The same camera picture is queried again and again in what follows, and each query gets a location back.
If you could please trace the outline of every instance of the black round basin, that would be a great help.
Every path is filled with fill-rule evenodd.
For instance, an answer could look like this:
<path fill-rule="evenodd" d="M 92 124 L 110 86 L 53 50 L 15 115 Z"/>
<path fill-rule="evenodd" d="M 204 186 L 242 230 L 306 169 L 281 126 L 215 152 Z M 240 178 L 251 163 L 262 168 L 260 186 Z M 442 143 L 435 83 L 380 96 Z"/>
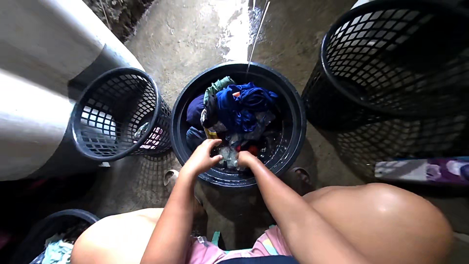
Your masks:
<path fill-rule="evenodd" d="M 230 76 L 236 83 L 253 82 L 259 87 L 275 92 L 276 119 L 267 128 L 275 130 L 275 142 L 261 146 L 258 154 L 264 164 L 275 174 L 281 175 L 300 153 L 306 133 L 306 117 L 300 95 L 293 85 L 281 74 L 258 63 L 251 63 L 246 75 L 247 62 L 227 62 L 210 68 L 193 78 L 179 94 L 172 111 L 171 143 L 179 162 L 184 165 L 192 151 L 186 142 L 186 131 L 191 127 L 186 122 L 190 102 L 203 93 L 217 79 Z M 244 187 L 256 184 L 249 170 L 235 171 L 214 167 L 200 174 L 199 178 L 226 187 Z"/>

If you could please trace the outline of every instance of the pink shorts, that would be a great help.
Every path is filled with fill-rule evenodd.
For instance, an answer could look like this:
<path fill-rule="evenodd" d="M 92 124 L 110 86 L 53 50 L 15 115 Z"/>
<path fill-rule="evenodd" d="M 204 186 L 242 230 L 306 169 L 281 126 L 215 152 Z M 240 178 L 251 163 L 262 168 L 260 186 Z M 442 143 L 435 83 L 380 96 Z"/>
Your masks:
<path fill-rule="evenodd" d="M 191 237 L 186 257 L 187 264 L 216 264 L 220 261 L 237 257 L 257 257 L 284 255 L 291 256 L 280 229 L 273 226 L 266 230 L 254 243 L 251 249 L 225 252 L 205 237 Z"/>

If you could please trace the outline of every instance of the green cloth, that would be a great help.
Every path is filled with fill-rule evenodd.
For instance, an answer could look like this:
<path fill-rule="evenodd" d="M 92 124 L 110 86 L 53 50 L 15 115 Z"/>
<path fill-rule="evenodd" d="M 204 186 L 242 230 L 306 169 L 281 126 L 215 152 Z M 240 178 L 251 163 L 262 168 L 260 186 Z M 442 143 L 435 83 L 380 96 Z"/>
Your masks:
<path fill-rule="evenodd" d="M 225 78 L 212 83 L 212 86 L 208 87 L 205 91 L 204 105 L 207 104 L 209 95 L 216 95 L 219 91 L 227 88 L 228 85 L 236 85 L 236 83 L 230 78 L 230 76 L 226 76 Z"/>

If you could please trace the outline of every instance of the pile of clothes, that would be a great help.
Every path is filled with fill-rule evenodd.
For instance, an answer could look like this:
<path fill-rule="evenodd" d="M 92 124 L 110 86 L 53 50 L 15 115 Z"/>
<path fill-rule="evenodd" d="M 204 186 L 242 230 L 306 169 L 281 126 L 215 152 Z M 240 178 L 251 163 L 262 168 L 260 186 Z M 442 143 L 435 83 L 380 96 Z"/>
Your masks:
<path fill-rule="evenodd" d="M 225 77 L 212 83 L 188 106 L 186 133 L 189 148 L 195 150 L 205 139 L 222 139 L 217 148 L 224 167 L 236 168 L 236 154 L 247 150 L 257 156 L 256 141 L 275 115 L 271 112 L 278 95 L 254 83 L 237 85 Z"/>

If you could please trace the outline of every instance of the plastic rim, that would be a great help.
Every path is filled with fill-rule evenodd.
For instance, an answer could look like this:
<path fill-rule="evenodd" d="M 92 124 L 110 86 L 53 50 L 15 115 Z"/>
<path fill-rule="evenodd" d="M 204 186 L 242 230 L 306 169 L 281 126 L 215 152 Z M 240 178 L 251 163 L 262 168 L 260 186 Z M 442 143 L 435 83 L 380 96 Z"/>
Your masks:
<path fill-rule="evenodd" d="M 175 109 L 176 109 L 182 95 L 191 86 L 191 84 L 195 80 L 200 78 L 202 75 L 206 74 L 207 72 L 209 72 L 213 69 L 223 67 L 223 66 L 227 66 L 227 65 L 236 65 L 236 64 L 240 64 L 240 65 L 244 64 L 245 67 L 247 68 L 248 62 L 233 61 L 233 62 L 225 62 L 225 63 L 215 65 L 215 66 L 203 71 L 202 73 L 198 74 L 196 77 L 194 77 L 184 87 L 184 89 L 179 93 L 179 96 L 178 96 L 178 98 L 176 99 L 176 101 L 174 103 L 173 110 L 171 111 L 171 130 L 172 131 L 174 131 L 175 125 L 177 125 L 181 121 L 181 118 L 180 118 L 179 115 L 176 114 Z M 290 157 L 290 159 L 283 166 L 278 168 L 278 171 L 277 171 L 276 174 L 280 175 L 280 174 L 284 173 L 293 164 L 293 162 L 295 162 L 296 158 L 300 154 L 301 147 L 303 146 L 304 140 L 306 138 L 306 122 L 307 121 L 306 121 L 306 112 L 305 112 L 305 109 L 304 109 L 304 106 L 303 106 L 303 101 L 301 100 L 301 97 L 300 97 L 298 91 L 295 89 L 295 87 L 283 75 L 281 75 L 279 72 L 275 71 L 274 69 L 272 69 L 268 66 L 260 64 L 260 63 L 251 62 L 250 66 L 251 67 L 252 66 L 257 66 L 257 67 L 263 68 L 264 70 L 270 71 L 271 73 L 273 73 L 274 75 L 279 77 L 281 79 L 281 81 L 284 82 L 293 91 L 294 99 L 298 103 L 297 106 L 299 108 L 299 112 L 300 112 L 300 115 L 301 115 L 299 117 L 299 121 L 301 122 L 301 129 L 296 131 L 296 133 L 299 133 L 299 140 L 296 143 L 292 143 L 292 144 L 295 145 L 294 150 L 292 152 L 286 152 L 286 153 L 283 154 L 283 157 L 288 157 L 290 153 L 293 153 L 293 155 Z M 176 144 L 177 142 L 182 142 L 181 134 L 180 133 L 173 133 L 173 132 L 171 132 L 170 134 L 171 134 L 171 144 L 173 146 L 174 154 L 176 155 L 179 163 L 181 165 L 184 165 L 185 162 L 188 160 L 189 156 L 186 155 L 186 153 L 184 151 L 181 151 L 178 148 L 175 148 L 175 146 L 178 145 L 178 144 Z M 270 170 L 272 170 L 273 168 L 277 169 L 277 166 L 278 166 L 278 163 L 275 164 L 274 166 L 272 166 L 270 168 Z M 202 173 L 202 174 L 198 175 L 198 177 L 200 179 L 208 182 L 208 183 L 218 185 L 218 186 L 222 186 L 222 187 L 248 187 L 248 186 L 253 186 L 253 185 L 257 184 L 256 180 L 254 178 L 230 181 L 230 180 L 220 179 L 220 178 L 217 178 L 215 176 L 212 176 L 212 175 L 208 174 L 208 172 Z"/>

